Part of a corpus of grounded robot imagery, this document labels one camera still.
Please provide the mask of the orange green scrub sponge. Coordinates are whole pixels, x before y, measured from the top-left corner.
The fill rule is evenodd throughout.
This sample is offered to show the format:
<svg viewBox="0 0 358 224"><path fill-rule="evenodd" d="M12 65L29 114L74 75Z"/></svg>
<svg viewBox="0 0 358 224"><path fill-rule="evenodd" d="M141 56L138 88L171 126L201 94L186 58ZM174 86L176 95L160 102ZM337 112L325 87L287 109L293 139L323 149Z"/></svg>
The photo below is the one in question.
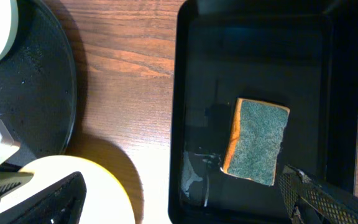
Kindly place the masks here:
<svg viewBox="0 0 358 224"><path fill-rule="evenodd" d="M239 98L222 172L273 186L289 115L290 109L285 106Z"/></svg>

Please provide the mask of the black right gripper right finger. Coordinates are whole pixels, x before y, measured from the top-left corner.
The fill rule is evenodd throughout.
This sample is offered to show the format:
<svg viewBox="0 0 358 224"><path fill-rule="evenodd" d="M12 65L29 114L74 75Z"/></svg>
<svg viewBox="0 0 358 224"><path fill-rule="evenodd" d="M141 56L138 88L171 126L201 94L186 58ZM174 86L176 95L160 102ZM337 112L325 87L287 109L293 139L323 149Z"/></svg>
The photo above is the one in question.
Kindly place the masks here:
<svg viewBox="0 0 358 224"><path fill-rule="evenodd" d="M349 192L290 165L278 186L292 223L358 224L358 197Z"/></svg>

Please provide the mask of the yellow plate with stain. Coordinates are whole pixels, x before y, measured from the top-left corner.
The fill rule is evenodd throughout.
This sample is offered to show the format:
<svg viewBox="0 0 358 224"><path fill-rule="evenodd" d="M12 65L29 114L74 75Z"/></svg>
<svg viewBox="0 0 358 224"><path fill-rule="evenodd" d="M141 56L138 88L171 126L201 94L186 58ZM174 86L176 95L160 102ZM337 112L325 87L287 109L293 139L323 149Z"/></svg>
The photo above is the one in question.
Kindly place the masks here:
<svg viewBox="0 0 358 224"><path fill-rule="evenodd" d="M19 171L34 176L28 183L1 199L0 213L71 173L80 172L86 185L80 223L135 223L131 201L124 187L110 171L93 161L74 156L48 156L28 163Z"/></svg>

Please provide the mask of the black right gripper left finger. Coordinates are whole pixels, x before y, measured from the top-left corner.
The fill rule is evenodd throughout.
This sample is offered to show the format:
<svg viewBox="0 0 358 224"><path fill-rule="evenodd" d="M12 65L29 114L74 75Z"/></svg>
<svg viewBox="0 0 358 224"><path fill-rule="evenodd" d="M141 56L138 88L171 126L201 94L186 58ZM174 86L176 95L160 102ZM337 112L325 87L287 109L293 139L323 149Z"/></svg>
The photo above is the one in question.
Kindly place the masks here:
<svg viewBox="0 0 358 224"><path fill-rule="evenodd" d="M81 172L73 172L0 213L0 224L79 224L86 193Z"/></svg>

